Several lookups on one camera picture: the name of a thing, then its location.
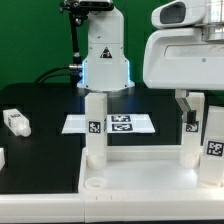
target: white post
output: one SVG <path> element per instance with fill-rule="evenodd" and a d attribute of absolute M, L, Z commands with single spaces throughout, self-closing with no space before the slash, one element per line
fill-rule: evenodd
<path fill-rule="evenodd" d="M 190 93 L 187 101 L 190 108 L 196 110 L 196 123 L 183 123 L 180 164 L 185 168 L 195 168 L 199 165 L 202 150 L 201 134 L 205 101 L 204 94 Z"/>
<path fill-rule="evenodd" d="M 91 169 L 106 166 L 107 95 L 90 93 L 85 98 L 87 165 Z"/>
<path fill-rule="evenodd" d="M 209 107 L 198 186 L 221 187 L 224 171 L 224 108 Z"/>

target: white plastic casing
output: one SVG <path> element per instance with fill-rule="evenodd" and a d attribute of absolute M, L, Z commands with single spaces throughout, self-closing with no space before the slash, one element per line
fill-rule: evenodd
<path fill-rule="evenodd" d="M 161 11 L 175 3 L 182 2 L 186 7 L 186 16 L 182 23 L 162 24 L 160 21 Z M 158 29 L 183 27 L 201 23 L 206 15 L 206 0 L 177 0 L 155 9 L 152 13 L 152 24 Z"/>
<path fill-rule="evenodd" d="M 159 30 L 148 39 L 143 80 L 149 88 L 223 90 L 223 45 L 200 28 Z"/>
<path fill-rule="evenodd" d="M 134 86 L 129 80 L 129 61 L 124 56 L 124 18 L 116 8 L 90 13 L 88 56 L 78 87 L 93 91 L 119 91 Z M 103 58 L 105 50 L 110 56 Z"/>
<path fill-rule="evenodd" d="M 3 111 L 4 123 L 15 134 L 28 137 L 31 134 L 29 120 L 24 117 L 17 109 Z"/>

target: white device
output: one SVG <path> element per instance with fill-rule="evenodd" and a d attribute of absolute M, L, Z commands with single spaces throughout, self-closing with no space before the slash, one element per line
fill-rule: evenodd
<path fill-rule="evenodd" d="M 155 9 L 152 24 L 158 29 L 183 27 L 202 23 L 206 15 L 206 0 L 176 0 Z"/>
<path fill-rule="evenodd" d="M 184 0 L 153 12 L 154 25 L 163 30 L 146 45 L 143 79 L 149 88 L 223 90 L 222 7 L 218 0 Z"/>
<path fill-rule="evenodd" d="M 90 12 L 88 56 L 83 61 L 79 88 L 111 91 L 133 87 L 130 66 L 124 56 L 124 18 L 119 10 Z"/>

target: white platform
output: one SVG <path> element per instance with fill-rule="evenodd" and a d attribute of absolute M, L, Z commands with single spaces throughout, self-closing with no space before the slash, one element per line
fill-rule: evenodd
<path fill-rule="evenodd" d="M 180 146 L 108 147 L 98 171 L 86 167 L 87 150 L 79 182 L 86 222 L 224 219 L 224 189 L 197 188 L 198 170 L 179 165 Z"/>
<path fill-rule="evenodd" d="M 130 118 L 130 121 L 116 121 L 112 117 L 120 116 Z M 120 128 L 119 125 L 132 126 L 132 130 L 125 130 Z M 113 125 L 118 125 L 116 130 L 113 130 Z M 107 115 L 107 133 L 154 133 L 152 121 L 148 114 L 113 114 Z M 85 115 L 68 115 L 62 130 L 62 134 L 86 133 L 86 116 Z"/>

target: green wall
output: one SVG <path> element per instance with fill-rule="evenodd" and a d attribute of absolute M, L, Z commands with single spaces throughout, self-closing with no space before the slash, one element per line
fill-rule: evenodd
<path fill-rule="evenodd" d="M 114 0 L 125 17 L 125 55 L 131 76 L 142 82 L 144 48 L 152 11 L 169 0 Z M 59 13 L 60 0 L 1 0 L 0 88 L 33 82 L 43 72 L 72 62 L 68 13 Z M 80 50 L 87 54 L 87 24 L 78 29 Z M 57 81 L 68 81 L 66 78 Z"/>

